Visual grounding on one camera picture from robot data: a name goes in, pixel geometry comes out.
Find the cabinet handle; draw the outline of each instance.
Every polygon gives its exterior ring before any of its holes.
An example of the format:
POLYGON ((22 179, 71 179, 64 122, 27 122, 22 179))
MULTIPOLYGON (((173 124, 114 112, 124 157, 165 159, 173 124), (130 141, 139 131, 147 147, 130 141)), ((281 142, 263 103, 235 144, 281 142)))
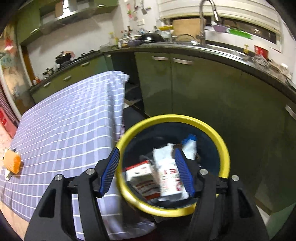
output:
POLYGON ((288 106, 286 105, 285 109, 289 112, 289 114, 296 120, 296 113, 288 106))
POLYGON ((49 86, 51 83, 51 81, 49 81, 48 83, 46 83, 43 87, 45 88, 46 86, 49 86))
POLYGON ((84 66, 87 66, 89 65, 89 62, 85 62, 84 64, 81 64, 80 66, 84 67, 84 66))
POLYGON ((168 58, 167 57, 155 57, 155 56, 152 56, 152 59, 154 59, 154 60, 160 60, 160 61, 168 61, 168 58))
POLYGON ((176 63, 180 63, 180 64, 188 64, 188 65, 193 64, 192 61, 189 61, 189 60, 183 60, 183 59, 178 59, 178 58, 173 58, 173 61, 176 62, 176 63))
POLYGON ((67 80, 71 79, 71 77, 72 77, 72 76, 69 75, 68 77, 64 78, 63 81, 67 81, 67 80))
POLYGON ((39 28, 34 29, 32 32, 30 32, 30 34, 35 33, 36 31, 38 31, 39 28))

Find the drawer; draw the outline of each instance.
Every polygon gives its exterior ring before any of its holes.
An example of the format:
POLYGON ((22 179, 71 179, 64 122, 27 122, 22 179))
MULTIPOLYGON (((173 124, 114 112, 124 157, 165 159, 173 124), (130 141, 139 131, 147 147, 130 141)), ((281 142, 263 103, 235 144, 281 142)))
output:
POLYGON ((98 8, 118 6, 118 0, 94 0, 94 4, 98 8))
POLYGON ((56 91, 60 91, 80 80, 82 80, 79 66, 71 68, 70 70, 58 75, 52 79, 56 91))
POLYGON ((32 94, 32 97, 35 103, 39 103, 40 101, 44 100, 48 96, 54 94, 56 92, 55 86, 53 85, 52 81, 46 83, 44 86, 40 87, 37 91, 32 94))
POLYGON ((98 58, 86 61, 80 64, 79 68, 81 72, 81 80, 96 74, 106 72, 108 70, 104 56, 100 56, 98 58))

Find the white carton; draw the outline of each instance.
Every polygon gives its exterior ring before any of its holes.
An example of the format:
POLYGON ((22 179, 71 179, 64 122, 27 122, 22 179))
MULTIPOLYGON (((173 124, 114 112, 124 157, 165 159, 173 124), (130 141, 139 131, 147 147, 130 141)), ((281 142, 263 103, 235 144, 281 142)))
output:
POLYGON ((126 181, 146 200, 160 196, 157 174, 149 161, 127 167, 126 181))

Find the blue gripper pad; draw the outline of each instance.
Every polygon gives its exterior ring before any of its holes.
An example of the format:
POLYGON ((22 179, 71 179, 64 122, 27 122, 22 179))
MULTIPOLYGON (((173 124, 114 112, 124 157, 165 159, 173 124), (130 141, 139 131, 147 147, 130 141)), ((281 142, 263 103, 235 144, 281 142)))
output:
POLYGON ((178 167, 181 181, 183 182, 186 192, 191 197, 194 197, 195 188, 194 188, 193 176, 192 176, 184 158, 185 158, 185 155, 184 154, 182 155, 180 149, 178 149, 178 148, 175 149, 175 162, 178 167))
POLYGON ((99 192, 102 196, 104 196, 109 191, 118 163, 119 163, 119 149, 115 148, 101 178, 101 187, 99 192))

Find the kitchen counter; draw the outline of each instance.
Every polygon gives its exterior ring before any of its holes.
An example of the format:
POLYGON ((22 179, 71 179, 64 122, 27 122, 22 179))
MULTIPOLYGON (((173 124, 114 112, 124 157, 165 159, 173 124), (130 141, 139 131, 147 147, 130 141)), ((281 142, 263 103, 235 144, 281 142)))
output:
POLYGON ((201 49, 198 46, 195 47, 194 45, 192 46, 179 45, 179 44, 171 44, 167 42, 145 44, 138 47, 121 48, 121 49, 115 49, 115 50, 112 50, 111 48, 106 48, 100 51, 96 51, 91 55, 88 55, 77 61, 73 61, 67 67, 54 73, 47 80, 41 82, 38 85, 32 86, 30 88, 30 92, 31 93, 34 92, 41 86, 48 83, 52 78, 56 77, 62 72, 74 66, 77 66, 87 60, 97 58, 103 54, 108 55, 112 53, 126 53, 126 52, 174 53, 174 54, 188 55, 188 56, 199 57, 199 58, 220 62, 226 65, 232 66, 234 68, 237 68, 239 70, 242 70, 243 72, 253 75, 254 77, 259 78, 260 80, 276 88, 278 91, 283 93, 286 97, 288 97, 292 102, 296 104, 296 90, 293 87, 291 87, 291 85, 288 83, 284 75, 274 71, 273 69, 266 69, 265 67, 259 64, 255 64, 252 61, 245 61, 241 58, 228 55, 227 53, 223 53, 221 51, 213 51, 211 49, 206 49, 206 48, 201 49))
POLYGON ((48 82, 50 82, 53 78, 57 77, 58 75, 64 73, 65 71, 71 69, 72 67, 75 67, 77 65, 80 65, 82 63, 84 63, 85 61, 97 58, 99 56, 101 56, 102 53, 101 51, 95 51, 91 54, 88 54, 85 57, 82 57, 80 59, 74 60, 72 61, 69 65, 67 65, 66 67, 59 69, 58 71, 56 71, 53 75, 49 76, 46 80, 43 80, 41 83, 31 86, 29 89, 29 92, 32 94, 34 93, 37 89, 39 89, 40 87, 42 87, 43 85, 47 84, 48 82))

